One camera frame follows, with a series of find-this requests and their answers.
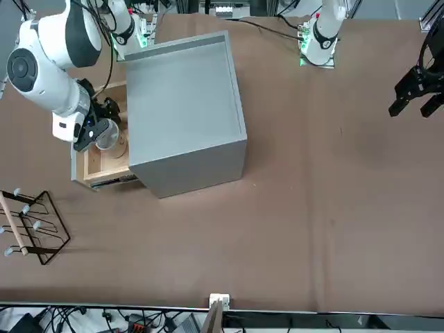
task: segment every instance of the table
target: table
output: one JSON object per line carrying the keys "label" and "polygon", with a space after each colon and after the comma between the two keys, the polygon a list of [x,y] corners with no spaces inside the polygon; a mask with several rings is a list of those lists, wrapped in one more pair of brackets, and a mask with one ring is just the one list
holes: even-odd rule
{"label": "table", "polygon": [[[88,191],[69,180],[51,113],[7,87],[1,186],[51,190],[73,241],[48,267],[0,257],[1,298],[207,307],[217,292],[235,308],[442,312],[444,114],[387,110],[416,63],[418,23],[346,21],[334,70],[299,67],[293,40],[214,17],[167,15],[158,37],[220,30],[248,132],[236,182],[162,200],[138,183]],[[100,85],[108,57],[71,73]]]}

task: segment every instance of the drawer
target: drawer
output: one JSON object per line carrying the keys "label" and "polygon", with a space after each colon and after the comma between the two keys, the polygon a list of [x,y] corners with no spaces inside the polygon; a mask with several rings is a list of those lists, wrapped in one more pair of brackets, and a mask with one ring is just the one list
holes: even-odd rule
{"label": "drawer", "polygon": [[113,83],[99,95],[99,100],[110,97],[117,102],[122,119],[120,130],[126,135],[128,142],[125,153],[113,158],[97,149],[94,145],[87,151],[79,153],[71,147],[71,180],[92,189],[136,180],[136,176],[128,168],[128,113],[126,108],[126,82]]}

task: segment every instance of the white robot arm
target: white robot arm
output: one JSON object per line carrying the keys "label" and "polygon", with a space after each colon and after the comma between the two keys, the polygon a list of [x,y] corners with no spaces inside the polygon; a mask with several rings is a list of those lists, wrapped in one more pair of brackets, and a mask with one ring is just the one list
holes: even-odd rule
{"label": "white robot arm", "polygon": [[[53,113],[53,135],[85,150],[108,128],[119,123],[119,109],[110,99],[100,104],[87,80],[77,81],[65,71],[96,64],[101,37],[88,0],[65,0],[58,15],[27,21],[19,32],[19,45],[10,54],[8,77],[15,89]],[[110,31],[120,44],[134,35],[134,20],[124,0],[97,0],[99,13],[114,18]]]}
{"label": "white robot arm", "polygon": [[312,64],[320,66],[328,62],[346,13],[345,0],[323,0],[319,18],[310,19],[309,37],[300,51]]}

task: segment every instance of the open box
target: open box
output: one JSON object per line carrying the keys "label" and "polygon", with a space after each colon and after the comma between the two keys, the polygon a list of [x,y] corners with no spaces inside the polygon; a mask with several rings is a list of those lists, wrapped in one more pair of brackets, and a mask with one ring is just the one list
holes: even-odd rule
{"label": "open box", "polygon": [[72,180],[138,179],[164,198],[242,177],[247,134],[227,31],[153,45],[127,55],[125,70],[103,93],[119,104],[127,151],[73,151]]}
{"label": "open box", "polygon": [[[122,119],[119,125],[128,140],[128,113],[126,107],[126,82],[109,84],[99,95],[99,100],[110,97],[117,102]],[[117,182],[137,179],[128,167],[129,142],[125,153],[113,158],[97,149],[95,145],[79,153],[71,147],[71,180],[92,189]]]}

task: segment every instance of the black wire rack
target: black wire rack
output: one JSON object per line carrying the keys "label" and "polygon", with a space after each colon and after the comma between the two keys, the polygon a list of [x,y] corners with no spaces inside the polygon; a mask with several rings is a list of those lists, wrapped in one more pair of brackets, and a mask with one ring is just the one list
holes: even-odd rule
{"label": "black wire rack", "polygon": [[18,236],[24,242],[22,246],[9,246],[5,256],[13,253],[34,254],[41,265],[47,265],[71,240],[50,193],[43,191],[36,197],[20,194],[19,189],[14,193],[1,193],[8,199],[8,207],[0,206],[0,214],[8,217],[7,213],[10,213],[13,219],[19,219],[22,224],[15,226],[16,232],[11,223],[0,225],[0,234],[17,233],[16,238]]}

